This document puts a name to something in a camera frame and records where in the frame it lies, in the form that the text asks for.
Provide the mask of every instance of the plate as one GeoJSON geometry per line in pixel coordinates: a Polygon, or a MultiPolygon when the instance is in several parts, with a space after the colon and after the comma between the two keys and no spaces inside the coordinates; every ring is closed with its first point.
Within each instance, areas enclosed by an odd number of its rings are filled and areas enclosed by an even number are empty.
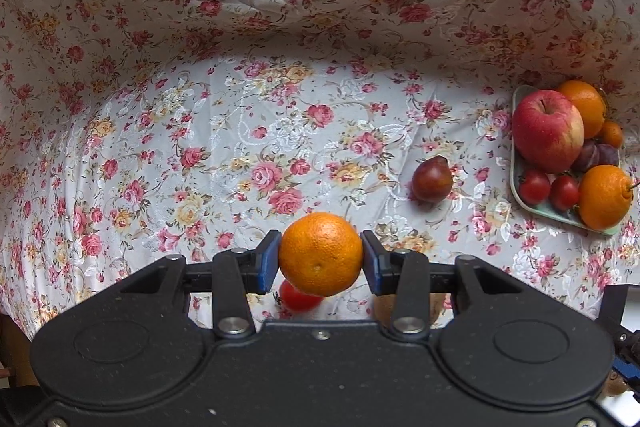
{"type": "MultiPolygon", "coordinates": [[[[536,92],[537,89],[532,86],[519,86],[513,92],[513,107],[511,109],[511,113],[518,107],[520,101],[532,92],[536,92]]],[[[573,225],[574,227],[580,227],[581,229],[590,230],[591,232],[600,233],[602,235],[614,235],[620,231],[620,225],[616,225],[607,230],[593,230],[587,227],[581,220],[578,214],[572,209],[568,212],[561,214],[556,209],[551,206],[548,200],[543,201],[537,206],[529,206],[527,203],[520,199],[518,195],[518,191],[516,188],[518,187],[518,178],[524,174],[524,170],[527,168],[527,163],[524,161],[522,156],[516,151],[516,148],[513,146],[513,141],[511,142],[511,169],[509,175],[509,182],[511,184],[511,192],[513,193],[513,197],[516,198],[516,201],[520,204],[522,208],[531,212],[531,214],[538,214],[539,216],[547,217],[548,219],[553,219],[555,221],[560,221],[561,223],[566,223],[568,225],[573,225]]]]}

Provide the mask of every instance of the orange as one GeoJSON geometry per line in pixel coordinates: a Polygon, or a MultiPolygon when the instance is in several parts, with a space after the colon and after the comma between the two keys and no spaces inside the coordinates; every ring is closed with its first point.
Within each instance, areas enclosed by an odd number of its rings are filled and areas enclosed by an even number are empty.
{"type": "Polygon", "coordinates": [[[622,134],[622,129],[620,129],[617,123],[607,120],[602,124],[602,129],[598,133],[598,139],[600,139],[602,143],[608,143],[610,146],[620,149],[625,140],[625,136],[622,134]]]}
{"type": "Polygon", "coordinates": [[[598,90],[582,80],[568,80],[560,84],[558,91],[571,100],[580,112],[584,124],[584,139],[596,136],[607,113],[607,104],[598,90]]]}
{"type": "Polygon", "coordinates": [[[284,277],[302,293],[329,297],[351,286],[363,261],[362,241],[349,222],[313,212],[282,234],[278,263],[284,277]]]}
{"type": "Polygon", "coordinates": [[[578,213],[587,227],[593,230],[610,229],[618,224],[634,199],[629,176],[613,165],[591,168],[580,182],[578,213]]]}

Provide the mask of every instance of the plum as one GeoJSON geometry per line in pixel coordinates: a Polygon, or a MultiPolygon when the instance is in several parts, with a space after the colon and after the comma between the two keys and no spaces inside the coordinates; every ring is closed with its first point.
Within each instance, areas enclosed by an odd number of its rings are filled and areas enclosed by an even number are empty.
{"type": "Polygon", "coordinates": [[[580,150],[580,154],[571,165],[572,170],[576,172],[587,172],[591,167],[598,165],[600,161],[600,152],[593,140],[585,140],[580,150]]]}
{"type": "Polygon", "coordinates": [[[618,149],[616,149],[612,145],[609,145],[608,143],[598,144],[598,153],[600,155],[600,159],[598,160],[598,165],[618,166],[618,163],[619,163],[618,149]]]}

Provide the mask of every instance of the apple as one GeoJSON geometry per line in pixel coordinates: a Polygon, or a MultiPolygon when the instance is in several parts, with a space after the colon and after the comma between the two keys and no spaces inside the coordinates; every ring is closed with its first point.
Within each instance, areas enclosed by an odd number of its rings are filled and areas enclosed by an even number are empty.
{"type": "Polygon", "coordinates": [[[569,170],[584,143],[580,112],[564,94],[550,89],[522,99],[513,112],[511,132],[522,157],[548,174],[569,170]]]}

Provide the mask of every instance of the red tomato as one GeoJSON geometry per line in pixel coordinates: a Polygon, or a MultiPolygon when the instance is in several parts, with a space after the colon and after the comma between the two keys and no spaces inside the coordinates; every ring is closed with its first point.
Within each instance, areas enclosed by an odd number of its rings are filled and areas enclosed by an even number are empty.
{"type": "Polygon", "coordinates": [[[558,176],[556,181],[551,185],[551,195],[549,201],[558,212],[566,212],[574,205],[578,204],[580,199],[580,191],[578,190],[578,182],[574,177],[564,174],[558,176]]]}
{"type": "Polygon", "coordinates": [[[280,285],[278,293],[282,299],[282,305],[290,312],[308,312],[318,306],[323,299],[323,297],[302,293],[286,279],[280,285]]]}
{"type": "Polygon", "coordinates": [[[540,204],[549,196],[551,183],[543,171],[527,169],[520,177],[518,194],[527,204],[540,204]]]}

